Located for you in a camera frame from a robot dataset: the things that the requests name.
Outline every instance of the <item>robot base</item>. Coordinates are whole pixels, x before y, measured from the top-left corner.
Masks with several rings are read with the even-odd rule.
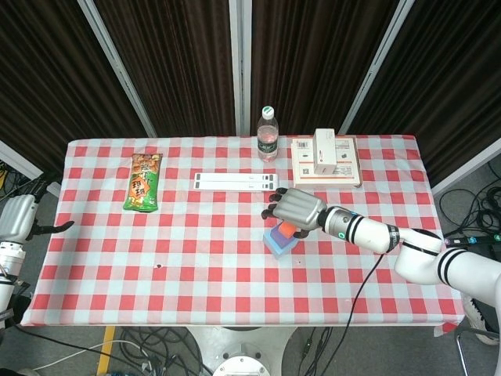
[[[214,376],[280,376],[283,352],[296,327],[259,327],[233,331],[225,327],[189,327],[202,359]]]

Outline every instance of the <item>black curtain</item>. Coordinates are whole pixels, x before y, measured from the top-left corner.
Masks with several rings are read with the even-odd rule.
[[[417,1],[349,129],[412,134],[431,185],[501,137],[501,2]]]
[[[97,0],[159,137],[234,135],[228,0]]]
[[[264,105],[281,134],[339,130],[397,0],[253,0],[250,132]]]
[[[146,133],[77,2],[0,2],[0,139],[61,172],[73,139]]]

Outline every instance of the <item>red and white checkered tablecloth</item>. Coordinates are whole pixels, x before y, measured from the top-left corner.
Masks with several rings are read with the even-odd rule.
[[[412,136],[358,136],[363,184],[315,192],[330,205],[440,233]],[[24,325],[344,324],[377,255],[311,232],[276,259],[260,213],[270,193],[195,191],[197,172],[277,173],[291,186],[291,139],[265,164],[253,137],[86,139],[68,146],[56,224]],[[162,153],[159,209],[124,211],[133,153]],[[460,294],[406,283],[384,258],[357,302],[354,324],[457,323]]]

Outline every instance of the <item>green snack bag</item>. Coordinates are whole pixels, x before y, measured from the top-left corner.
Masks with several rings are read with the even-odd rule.
[[[158,209],[157,188],[162,154],[133,154],[131,179],[125,210],[154,212]]]

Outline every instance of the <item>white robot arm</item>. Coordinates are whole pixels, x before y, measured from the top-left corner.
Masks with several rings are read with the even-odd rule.
[[[261,216],[274,217],[302,229],[302,238],[319,227],[333,237],[382,254],[402,241],[395,271],[414,284],[447,284],[477,300],[496,307],[501,322],[501,263],[461,248],[443,252],[442,240],[426,230],[399,229],[365,218],[345,208],[328,208],[321,199],[294,188],[279,188],[270,196]],[[501,376],[501,351],[496,376]]]
[[[18,277],[26,253],[23,244],[34,235],[60,233],[73,225],[73,221],[57,227],[37,224],[35,214],[38,203],[51,181],[43,177],[34,180],[27,194],[7,201],[0,215],[0,341],[5,322],[13,316],[9,302],[15,286],[19,284]]]

